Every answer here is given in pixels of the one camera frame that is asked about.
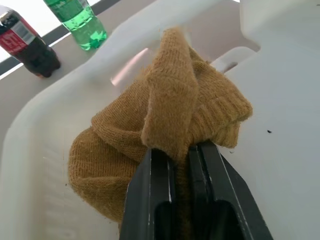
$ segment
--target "cola bottle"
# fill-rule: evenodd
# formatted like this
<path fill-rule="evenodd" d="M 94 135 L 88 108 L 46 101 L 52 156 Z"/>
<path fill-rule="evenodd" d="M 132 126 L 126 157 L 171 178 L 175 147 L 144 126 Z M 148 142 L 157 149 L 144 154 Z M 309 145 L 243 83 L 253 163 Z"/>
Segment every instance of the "cola bottle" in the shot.
<path fill-rule="evenodd" d="M 60 68 L 55 51 L 11 8 L 0 5 L 0 46 L 33 74 L 48 78 Z"/>

